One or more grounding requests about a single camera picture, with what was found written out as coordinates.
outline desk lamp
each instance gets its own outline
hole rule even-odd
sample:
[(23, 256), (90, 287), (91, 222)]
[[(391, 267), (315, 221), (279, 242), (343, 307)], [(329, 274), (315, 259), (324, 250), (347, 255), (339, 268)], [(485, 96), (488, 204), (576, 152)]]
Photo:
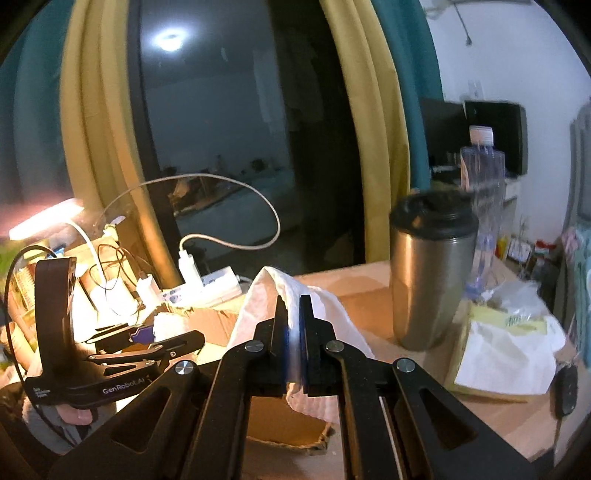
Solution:
[(82, 212), (82, 210), (84, 210), (84, 207), (81, 206), (76, 199), (65, 200), (53, 207), (43, 210), (42, 212), (36, 213), (24, 222), (19, 223), (9, 231), (8, 235), (10, 236), (10, 240), (24, 240), (61, 223), (66, 223), (74, 227), (86, 241), (90, 253), (92, 254), (92, 258), (96, 262), (100, 280), (103, 285), (106, 285), (105, 274), (100, 267), (100, 259), (95, 246), (92, 244), (88, 235), (86, 235), (86, 232), (73, 220)]

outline black key fob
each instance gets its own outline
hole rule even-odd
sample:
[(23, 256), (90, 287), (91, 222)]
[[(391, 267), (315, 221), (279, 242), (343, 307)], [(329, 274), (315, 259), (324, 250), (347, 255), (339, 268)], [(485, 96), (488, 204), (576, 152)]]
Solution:
[(556, 396), (556, 417), (562, 419), (570, 415), (577, 406), (579, 392), (579, 373), (575, 364), (568, 365), (556, 374), (554, 393)]

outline power strip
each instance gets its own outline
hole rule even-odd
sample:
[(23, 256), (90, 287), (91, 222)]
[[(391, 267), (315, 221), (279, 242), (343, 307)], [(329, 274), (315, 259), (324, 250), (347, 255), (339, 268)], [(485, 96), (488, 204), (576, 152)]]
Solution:
[(203, 288), (185, 283), (180, 287), (163, 292), (164, 300), (172, 306), (182, 309), (206, 309), (242, 294), (238, 277), (232, 267), (217, 270), (202, 277)]

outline teal curtain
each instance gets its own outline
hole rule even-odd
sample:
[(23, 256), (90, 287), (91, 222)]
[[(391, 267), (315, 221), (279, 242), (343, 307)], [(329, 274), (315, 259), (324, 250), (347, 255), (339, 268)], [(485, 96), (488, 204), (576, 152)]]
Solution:
[(24, 36), (0, 66), (0, 205), (22, 203), (21, 180), (14, 153), (14, 90)]
[(443, 100), (435, 45), (419, 0), (372, 0), (400, 83), (410, 143), (412, 188), (430, 187), (420, 98)]
[(60, 123), (61, 53), (74, 0), (52, 0), (24, 37), (14, 92), (14, 150), (26, 203), (72, 196)]

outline metal pivot screw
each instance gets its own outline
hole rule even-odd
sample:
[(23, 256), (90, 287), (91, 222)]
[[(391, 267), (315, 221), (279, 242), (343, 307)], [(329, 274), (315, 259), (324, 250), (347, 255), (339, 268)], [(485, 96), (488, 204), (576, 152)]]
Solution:
[(251, 340), (250, 342), (247, 342), (244, 346), (246, 351), (250, 353), (260, 352), (261, 350), (263, 350), (264, 347), (265, 344), (262, 343), (260, 340)]
[(332, 353), (339, 353), (345, 350), (345, 344), (340, 340), (331, 340), (330, 342), (326, 343), (325, 347), (329, 352)]
[(194, 370), (193, 362), (189, 360), (182, 360), (174, 366), (174, 371), (179, 375), (188, 375)]
[(407, 374), (414, 370), (414, 362), (410, 358), (401, 358), (396, 362), (396, 368)]

